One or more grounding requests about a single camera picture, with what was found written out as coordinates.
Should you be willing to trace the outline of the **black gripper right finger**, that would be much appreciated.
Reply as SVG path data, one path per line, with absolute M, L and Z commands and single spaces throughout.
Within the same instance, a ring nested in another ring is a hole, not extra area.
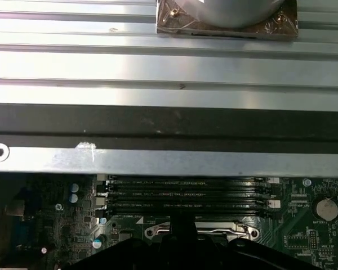
M 195 217 L 183 212 L 184 269 L 318 269 L 245 238 L 231 240 L 219 247 L 210 236 L 197 231 Z

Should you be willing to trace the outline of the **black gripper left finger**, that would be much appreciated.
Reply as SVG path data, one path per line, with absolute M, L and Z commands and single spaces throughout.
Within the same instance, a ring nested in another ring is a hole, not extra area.
M 139 238 L 130 238 L 65 269 L 160 269 L 163 258 L 174 249 L 170 239 L 183 231 L 183 217 L 183 212 L 170 216 L 170 232 L 159 244 L 149 245 Z

